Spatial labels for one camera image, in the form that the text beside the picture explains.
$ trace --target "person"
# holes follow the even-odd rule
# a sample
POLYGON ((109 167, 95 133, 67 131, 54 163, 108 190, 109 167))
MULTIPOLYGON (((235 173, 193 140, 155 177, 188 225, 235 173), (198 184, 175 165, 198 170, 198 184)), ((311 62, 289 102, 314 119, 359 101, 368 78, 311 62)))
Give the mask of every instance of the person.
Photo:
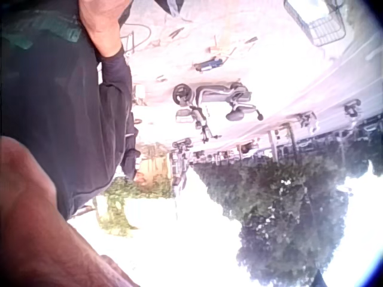
POLYGON ((1 279, 12 286, 136 287, 66 222, 108 188, 124 158, 135 161, 135 137, 125 139, 136 130, 119 23, 131 0, 8 2, 1 41, 1 279))

